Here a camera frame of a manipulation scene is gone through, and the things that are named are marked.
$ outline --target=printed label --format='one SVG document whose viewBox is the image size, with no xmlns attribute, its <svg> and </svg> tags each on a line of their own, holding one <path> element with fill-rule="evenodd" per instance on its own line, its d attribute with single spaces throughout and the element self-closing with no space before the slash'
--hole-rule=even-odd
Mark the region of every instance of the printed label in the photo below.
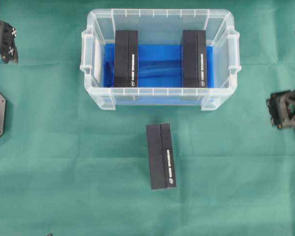
<svg viewBox="0 0 295 236">
<path fill-rule="evenodd" d="M 166 150 L 166 153 L 167 153 L 167 161 L 168 161 L 168 173 L 169 173 L 169 177 L 171 178 L 172 177 L 171 154 L 170 154 L 169 150 Z"/>
</svg>

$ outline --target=black rectangular box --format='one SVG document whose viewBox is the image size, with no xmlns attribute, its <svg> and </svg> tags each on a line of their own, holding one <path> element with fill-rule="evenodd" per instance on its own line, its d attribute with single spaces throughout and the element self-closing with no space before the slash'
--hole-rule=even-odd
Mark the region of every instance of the black rectangular box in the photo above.
<svg viewBox="0 0 295 236">
<path fill-rule="evenodd" d="M 138 32 L 117 30 L 115 38 L 115 87 L 138 86 Z"/>
<path fill-rule="evenodd" d="M 183 86 L 207 88 L 207 44 L 205 30 L 182 33 Z"/>
<path fill-rule="evenodd" d="M 147 125 L 147 145 L 151 188 L 176 187 L 170 125 Z"/>
</svg>

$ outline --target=clear plastic storage bin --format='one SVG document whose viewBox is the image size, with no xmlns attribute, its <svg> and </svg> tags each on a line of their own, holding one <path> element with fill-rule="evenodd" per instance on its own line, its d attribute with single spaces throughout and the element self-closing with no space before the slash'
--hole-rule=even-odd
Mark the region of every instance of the clear plastic storage bin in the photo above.
<svg viewBox="0 0 295 236">
<path fill-rule="evenodd" d="M 183 30 L 206 30 L 213 47 L 214 88 L 104 88 L 104 49 L 115 42 L 116 30 L 138 30 L 139 44 L 180 45 Z M 82 32 L 84 86 L 104 110 L 116 105 L 200 105 L 217 109 L 237 88 L 239 33 L 227 10 L 95 9 Z"/>
</svg>

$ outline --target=blue liner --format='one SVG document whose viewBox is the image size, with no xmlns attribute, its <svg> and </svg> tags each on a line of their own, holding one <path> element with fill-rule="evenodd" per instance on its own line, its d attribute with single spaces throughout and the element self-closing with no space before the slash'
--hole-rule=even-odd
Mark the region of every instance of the blue liner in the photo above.
<svg viewBox="0 0 295 236">
<path fill-rule="evenodd" d="M 213 48 L 207 51 L 207 85 L 214 87 Z M 104 58 L 104 87 L 114 85 L 115 45 L 106 44 Z M 181 45 L 139 45 L 139 87 L 182 87 Z"/>
</svg>

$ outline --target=green tablecloth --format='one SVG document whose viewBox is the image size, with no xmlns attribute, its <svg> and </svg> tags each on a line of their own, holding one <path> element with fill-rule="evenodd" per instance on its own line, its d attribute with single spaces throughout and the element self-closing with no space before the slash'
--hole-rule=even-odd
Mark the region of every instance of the green tablecloth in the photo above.
<svg viewBox="0 0 295 236">
<path fill-rule="evenodd" d="M 83 86 L 94 8 L 225 8 L 240 32 L 238 88 L 218 110 L 117 107 Z M 266 98 L 295 88 L 295 0 L 1 0 L 18 65 L 0 64 L 0 236 L 295 235 L 295 130 Z M 151 191 L 145 126 L 170 122 L 177 188 Z"/>
</svg>

